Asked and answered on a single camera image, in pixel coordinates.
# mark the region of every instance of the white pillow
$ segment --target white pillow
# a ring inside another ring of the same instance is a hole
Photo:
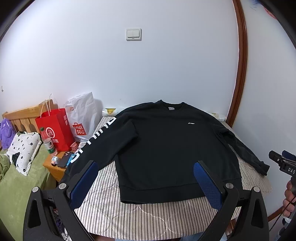
[[[6,154],[18,172],[27,176],[42,141],[37,132],[15,134]]]

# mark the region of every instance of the wooden headboard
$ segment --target wooden headboard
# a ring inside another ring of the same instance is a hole
[[[57,104],[54,104],[52,99],[46,100],[47,105],[50,108],[57,109]],[[39,132],[38,126],[36,125],[35,118],[40,116],[43,102],[32,107],[24,108],[21,110],[16,110],[12,112],[5,112],[2,114],[3,118],[6,118],[11,121],[16,132],[18,131],[26,131],[26,132]],[[42,112],[47,111],[47,106],[44,103]]]

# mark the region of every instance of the white plastic bag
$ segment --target white plastic bag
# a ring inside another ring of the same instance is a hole
[[[100,121],[92,92],[66,101],[65,108],[74,139],[88,141]]]

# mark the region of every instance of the striped fabric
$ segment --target striped fabric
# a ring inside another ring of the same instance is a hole
[[[110,119],[103,117],[96,131]],[[268,179],[237,157],[243,188],[250,190],[258,186],[263,196],[269,193],[271,185]],[[232,218],[236,218],[239,211],[240,208],[236,208]],[[210,206],[206,197],[159,204],[121,203],[112,162],[99,171],[83,204],[75,212],[86,230],[93,234],[126,240],[164,240],[204,231],[217,210]]]

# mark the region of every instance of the stuffed animal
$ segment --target stuffed animal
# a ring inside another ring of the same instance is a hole
[[[10,120],[4,118],[0,125],[0,140],[3,149],[8,149],[16,132]]]

